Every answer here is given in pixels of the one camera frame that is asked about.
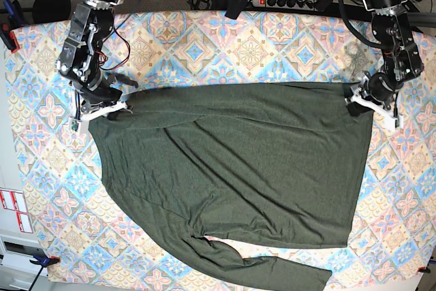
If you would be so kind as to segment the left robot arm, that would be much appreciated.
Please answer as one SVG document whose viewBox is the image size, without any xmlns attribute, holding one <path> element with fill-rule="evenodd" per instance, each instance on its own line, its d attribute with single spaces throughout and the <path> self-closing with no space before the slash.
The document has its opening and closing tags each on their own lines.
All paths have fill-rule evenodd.
<svg viewBox="0 0 436 291">
<path fill-rule="evenodd" d="M 348 30 L 363 44 L 381 51 L 384 63 L 380 71 L 365 72 L 359 82 L 352 84 L 345 94 L 349 111 L 358 116 L 373 110 L 384 118 L 384 126 L 390 131 L 402 127 L 397 100 L 403 85 L 418 78 L 424 71 L 418 46 L 411 31 L 410 18 L 418 12 L 407 12 L 407 0 L 361 0 L 372 15 L 371 30 L 375 41 L 368 40 L 349 21 L 343 0 L 339 12 Z"/>
</svg>

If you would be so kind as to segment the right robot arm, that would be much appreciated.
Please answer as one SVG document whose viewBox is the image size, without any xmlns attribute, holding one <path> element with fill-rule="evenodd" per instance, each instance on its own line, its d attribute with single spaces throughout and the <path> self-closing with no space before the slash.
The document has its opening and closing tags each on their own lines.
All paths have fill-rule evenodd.
<svg viewBox="0 0 436 291">
<path fill-rule="evenodd" d="M 123 0 L 82 0 L 74 10 L 70 28 L 56 62 L 58 73 L 74 90 L 74 114 L 68 127 L 85 134 L 89 123 L 113 112 L 126 110 L 121 91 L 104 76 L 104 41 L 115 31 L 114 9 Z"/>
</svg>

